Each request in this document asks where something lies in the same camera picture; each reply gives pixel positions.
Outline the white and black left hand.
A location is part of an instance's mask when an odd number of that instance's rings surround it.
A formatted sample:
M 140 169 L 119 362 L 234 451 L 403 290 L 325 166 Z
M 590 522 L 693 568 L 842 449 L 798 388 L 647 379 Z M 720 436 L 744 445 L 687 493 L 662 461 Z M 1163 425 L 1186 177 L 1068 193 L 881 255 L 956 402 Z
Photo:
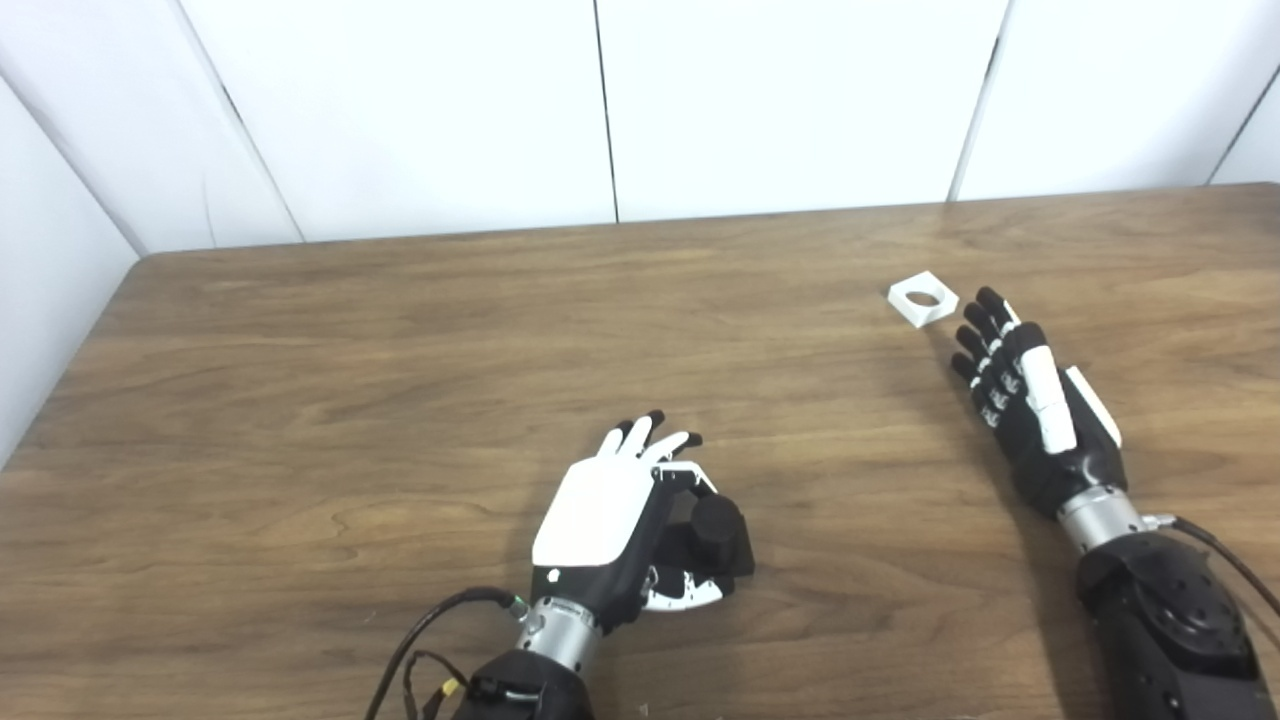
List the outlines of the white and black left hand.
M 609 635 L 643 612 L 685 612 L 735 593 L 726 573 L 660 559 L 678 497 L 718 493 L 698 462 L 680 459 L 703 437 L 680 430 L 657 439 L 664 419 L 654 410 L 621 421 L 570 465 L 532 542 L 532 602 L 575 603 Z

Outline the white and black right hand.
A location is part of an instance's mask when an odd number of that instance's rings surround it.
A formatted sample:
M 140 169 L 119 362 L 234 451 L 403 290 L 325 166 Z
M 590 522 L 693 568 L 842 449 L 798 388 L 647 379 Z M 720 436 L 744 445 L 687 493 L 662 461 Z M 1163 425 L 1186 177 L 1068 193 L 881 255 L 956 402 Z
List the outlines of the white and black right hand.
M 1010 466 L 1020 500 L 1052 518 L 1093 488 L 1129 487 L 1121 439 L 1075 366 L 1062 366 L 1044 329 L 988 286 L 963 309 L 951 368 Z

